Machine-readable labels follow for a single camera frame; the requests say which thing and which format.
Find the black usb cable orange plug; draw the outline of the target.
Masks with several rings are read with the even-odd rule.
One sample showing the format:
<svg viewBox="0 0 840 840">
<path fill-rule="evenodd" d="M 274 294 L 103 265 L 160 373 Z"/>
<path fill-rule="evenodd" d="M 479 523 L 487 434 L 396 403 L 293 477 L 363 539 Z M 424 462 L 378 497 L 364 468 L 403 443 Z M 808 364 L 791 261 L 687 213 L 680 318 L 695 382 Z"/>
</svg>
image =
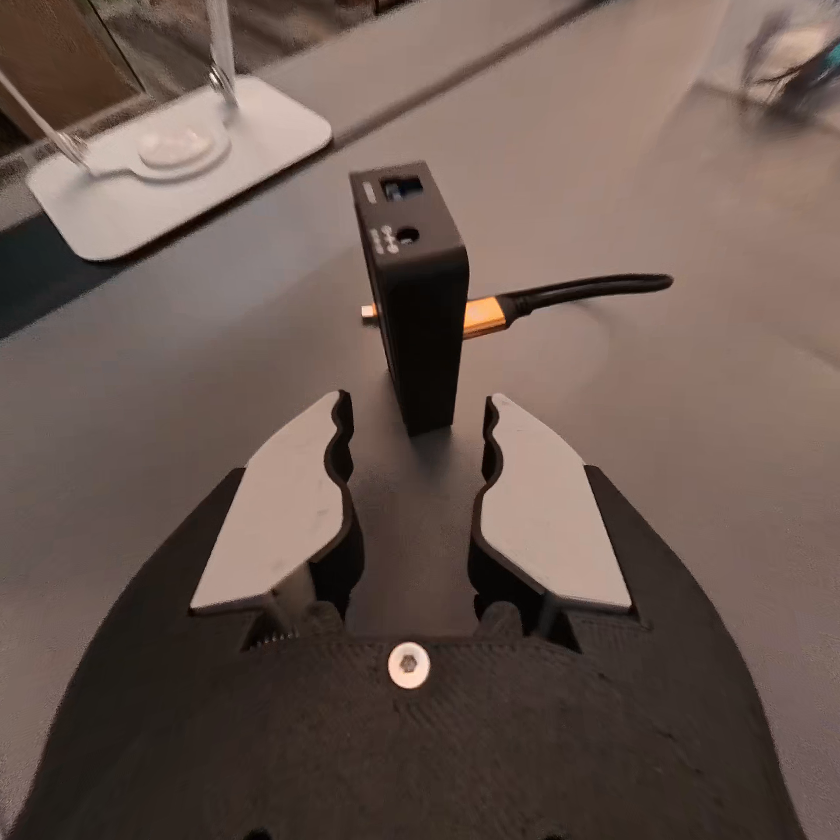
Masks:
<svg viewBox="0 0 840 840">
<path fill-rule="evenodd" d="M 665 291 L 674 278 L 666 274 L 624 274 L 572 280 L 549 286 L 468 300 L 463 339 L 505 331 L 533 312 L 565 303 Z"/>
</svg>

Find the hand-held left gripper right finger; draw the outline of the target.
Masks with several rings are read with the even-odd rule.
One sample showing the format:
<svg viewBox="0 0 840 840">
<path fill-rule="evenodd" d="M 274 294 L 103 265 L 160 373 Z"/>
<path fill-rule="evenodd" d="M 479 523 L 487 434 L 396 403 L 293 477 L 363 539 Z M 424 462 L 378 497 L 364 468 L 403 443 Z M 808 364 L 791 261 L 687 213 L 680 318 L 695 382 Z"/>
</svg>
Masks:
<svg viewBox="0 0 840 840">
<path fill-rule="evenodd" d="M 583 458 L 503 394 L 486 398 L 469 531 L 476 617 L 510 604 L 524 634 L 570 634 L 570 614 L 628 618 L 634 603 Z"/>
</svg>

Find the small black usb hub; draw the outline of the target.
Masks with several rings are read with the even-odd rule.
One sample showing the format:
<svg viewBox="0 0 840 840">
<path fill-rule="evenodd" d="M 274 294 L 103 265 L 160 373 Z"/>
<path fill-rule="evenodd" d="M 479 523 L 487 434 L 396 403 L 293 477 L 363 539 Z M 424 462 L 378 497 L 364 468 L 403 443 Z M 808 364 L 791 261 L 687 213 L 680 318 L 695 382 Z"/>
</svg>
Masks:
<svg viewBox="0 0 840 840">
<path fill-rule="evenodd" d="M 424 161 L 350 173 L 393 391 L 409 437 L 454 421 L 469 259 Z"/>
</svg>

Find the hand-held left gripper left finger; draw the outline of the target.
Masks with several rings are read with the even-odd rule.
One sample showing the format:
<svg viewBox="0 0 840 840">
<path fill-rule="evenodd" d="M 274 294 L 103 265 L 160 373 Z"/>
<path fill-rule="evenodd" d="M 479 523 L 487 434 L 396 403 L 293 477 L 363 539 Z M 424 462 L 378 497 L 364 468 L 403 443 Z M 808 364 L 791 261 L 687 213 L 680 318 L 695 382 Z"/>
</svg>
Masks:
<svg viewBox="0 0 840 840">
<path fill-rule="evenodd" d="M 251 456 L 190 603 L 199 615 L 261 611 L 297 624 L 328 602 L 345 619 L 364 571 L 350 494 L 351 395 L 327 393 Z"/>
</svg>

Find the white lamp base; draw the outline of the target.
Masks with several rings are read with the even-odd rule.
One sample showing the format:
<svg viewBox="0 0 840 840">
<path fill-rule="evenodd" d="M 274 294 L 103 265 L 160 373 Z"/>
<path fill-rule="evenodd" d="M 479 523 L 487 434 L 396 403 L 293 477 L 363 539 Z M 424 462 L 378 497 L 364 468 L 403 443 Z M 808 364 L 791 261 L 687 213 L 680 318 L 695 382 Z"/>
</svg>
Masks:
<svg viewBox="0 0 840 840">
<path fill-rule="evenodd" d="M 208 1 L 204 87 L 82 141 L 55 130 L 2 73 L 2 85 L 57 147 L 27 186 L 70 250 L 104 262 L 131 255 L 324 150 L 331 124 L 235 70 L 228 2 Z"/>
</svg>

